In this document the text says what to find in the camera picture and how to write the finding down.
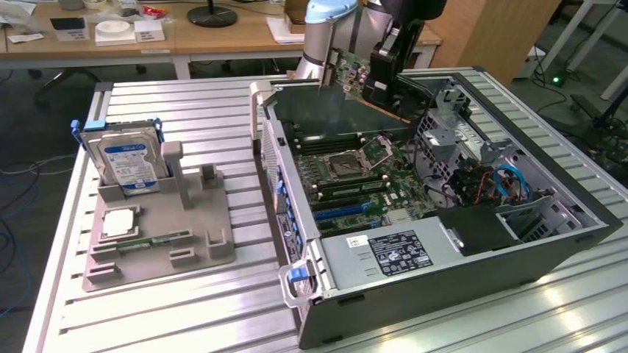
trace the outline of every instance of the aluminum extrusion table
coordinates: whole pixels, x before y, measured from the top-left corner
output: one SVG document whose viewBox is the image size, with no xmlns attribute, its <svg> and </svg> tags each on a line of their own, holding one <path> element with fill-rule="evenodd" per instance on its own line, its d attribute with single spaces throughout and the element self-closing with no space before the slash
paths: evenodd
<svg viewBox="0 0 628 353">
<path fill-rule="evenodd" d="M 448 72 L 448 69 L 428 72 Z M 615 215 L 628 192 L 487 75 L 459 72 Z M 424 70 L 408 71 L 426 73 Z M 284 306 L 250 140 L 248 86 L 282 76 L 122 83 L 95 93 L 90 119 L 159 117 L 184 142 L 184 168 L 226 174 L 236 262 L 86 293 L 80 288 L 98 173 L 83 150 L 62 212 L 24 351 L 299 352 Z M 490 137 L 500 127 L 472 107 Z M 628 347 L 628 227 L 538 282 L 351 337 L 320 352 L 572 352 Z"/>
</svg>

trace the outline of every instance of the gray carpet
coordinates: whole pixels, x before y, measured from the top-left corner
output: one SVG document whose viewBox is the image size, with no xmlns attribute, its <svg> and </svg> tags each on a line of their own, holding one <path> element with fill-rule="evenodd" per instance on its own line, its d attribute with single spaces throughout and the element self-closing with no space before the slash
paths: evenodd
<svg viewBox="0 0 628 353">
<path fill-rule="evenodd" d="M 539 41 L 543 47 L 550 48 L 552 46 L 566 23 L 563 21 L 556 26 L 547 28 Z M 548 70 L 548 74 L 554 74 L 560 69 L 563 65 L 560 58 L 566 59 L 575 44 L 584 36 L 584 31 L 576 32 L 567 48 L 560 53 L 559 59 Z M 294 69 L 296 66 L 295 60 L 279 61 L 283 69 Z M 579 70 L 580 82 L 570 81 L 560 90 L 567 95 L 572 93 L 584 94 L 592 99 L 594 104 L 604 109 L 608 103 L 602 101 L 598 96 L 627 63 L 628 54 L 600 41 Z M 192 66 L 195 77 L 248 76 L 272 73 L 268 62 L 262 60 L 234 62 L 231 73 L 222 70 L 222 62 L 206 64 L 208 65 L 195 64 Z M 111 82 L 155 81 L 176 78 L 171 65 L 147 65 L 147 69 L 148 72 L 144 75 L 136 73 L 132 65 L 95 68 L 94 72 L 104 81 Z M 30 78 L 27 71 L 15 71 L 11 80 L 0 84 L 0 165 L 16 161 L 36 161 L 55 155 L 76 152 L 78 145 L 70 135 L 70 122 L 72 119 L 83 121 L 86 119 L 94 84 L 82 76 L 71 78 L 55 91 L 47 94 L 46 98 L 51 103 L 48 110 L 38 110 L 30 99 L 46 80 L 58 72 L 59 70 L 44 70 L 43 78 L 34 80 Z M 8 73 L 8 71 L 0 71 L 0 77 L 7 77 Z M 511 89 L 532 108 L 539 108 L 560 99 L 558 94 L 543 90 L 528 80 L 515 81 Z M 560 104 L 550 107 L 544 110 L 544 114 L 566 122 L 575 121 L 576 116 L 568 105 Z M 626 119 L 627 113 L 628 103 L 624 103 L 619 118 Z M 43 170 L 62 170 L 71 164 L 72 160 L 63 160 L 59 163 L 51 163 Z M 32 175 L 24 176 L 26 181 L 28 181 L 28 178 L 32 178 Z M 20 303 L 18 311 L 0 318 L 0 352 L 20 352 L 22 350 L 31 320 L 30 307 L 35 304 L 39 291 L 39 282 L 46 268 L 68 180 L 70 174 L 42 176 L 38 182 L 39 198 L 18 217 L 8 220 L 28 258 L 32 272 L 32 290 L 27 299 Z M 0 206 L 19 194 L 20 190 L 22 186 L 12 186 L 0 182 Z M 0 266 L 8 260 L 8 256 L 8 249 L 0 252 Z M 8 307 L 20 297 L 26 288 L 24 271 L 16 258 L 8 271 L 0 275 L 0 307 Z"/>
</svg>

